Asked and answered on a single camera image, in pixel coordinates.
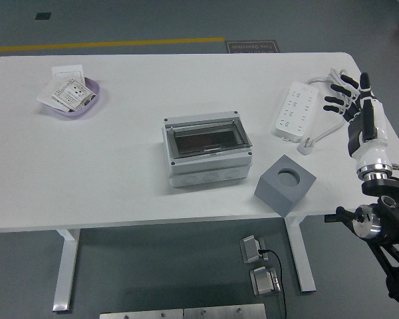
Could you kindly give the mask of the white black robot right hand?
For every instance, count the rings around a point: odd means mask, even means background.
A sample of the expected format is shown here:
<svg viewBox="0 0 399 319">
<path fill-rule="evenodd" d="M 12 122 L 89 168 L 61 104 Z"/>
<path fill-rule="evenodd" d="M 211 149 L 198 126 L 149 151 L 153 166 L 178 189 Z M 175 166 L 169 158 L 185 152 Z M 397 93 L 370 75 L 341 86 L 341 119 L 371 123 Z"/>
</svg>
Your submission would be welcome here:
<svg viewBox="0 0 399 319">
<path fill-rule="evenodd" d="M 364 179 L 367 173 L 392 174 L 392 163 L 386 153 L 388 131 L 382 103 L 373 95 L 366 72 L 355 80 L 335 71 L 330 73 L 331 89 L 337 96 L 327 96 L 323 109 L 340 114 L 348 123 L 348 153 L 356 161 L 356 173 Z"/>
</svg>

